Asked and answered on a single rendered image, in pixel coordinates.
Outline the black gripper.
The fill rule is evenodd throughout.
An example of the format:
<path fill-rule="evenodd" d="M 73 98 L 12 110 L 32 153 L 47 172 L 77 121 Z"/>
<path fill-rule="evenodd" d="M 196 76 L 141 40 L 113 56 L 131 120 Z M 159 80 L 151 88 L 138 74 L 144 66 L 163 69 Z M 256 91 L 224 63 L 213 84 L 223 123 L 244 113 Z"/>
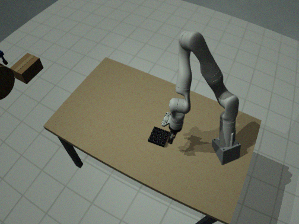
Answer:
<path fill-rule="evenodd" d="M 170 129 L 170 135 L 169 135 L 169 137 L 168 137 L 168 143 L 170 143 L 170 144 L 172 144 L 172 141 L 173 141 L 173 139 L 176 137 L 176 136 L 174 136 L 174 135 L 177 135 L 177 132 L 179 132 L 179 131 L 181 131 L 181 129 L 179 129 L 179 130 L 174 130 L 174 129 L 172 129 L 171 127 L 170 127 L 170 125 L 168 126 L 169 127 L 169 129 Z M 176 134 L 175 134 L 176 133 Z M 174 137 L 174 138 L 173 138 Z"/>

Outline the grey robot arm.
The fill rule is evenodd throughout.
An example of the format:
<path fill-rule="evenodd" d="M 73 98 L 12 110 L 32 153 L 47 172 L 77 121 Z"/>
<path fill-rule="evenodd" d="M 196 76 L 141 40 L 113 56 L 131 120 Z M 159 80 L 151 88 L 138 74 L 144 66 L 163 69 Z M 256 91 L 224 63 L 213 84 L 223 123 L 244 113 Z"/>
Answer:
<path fill-rule="evenodd" d="M 190 111 L 190 87 L 192 71 L 190 68 L 190 53 L 193 52 L 200 63 L 201 74 L 213 90 L 218 103 L 225 111 L 220 114 L 219 143 L 232 147 L 236 138 L 236 117 L 239 100 L 226 89 L 223 75 L 208 49 L 206 41 L 197 31 L 183 31 L 179 36 L 179 67 L 176 82 L 176 92 L 185 97 L 172 98 L 169 102 L 170 112 L 166 112 L 161 125 L 170 125 L 174 130 L 183 126 L 185 114 Z"/>

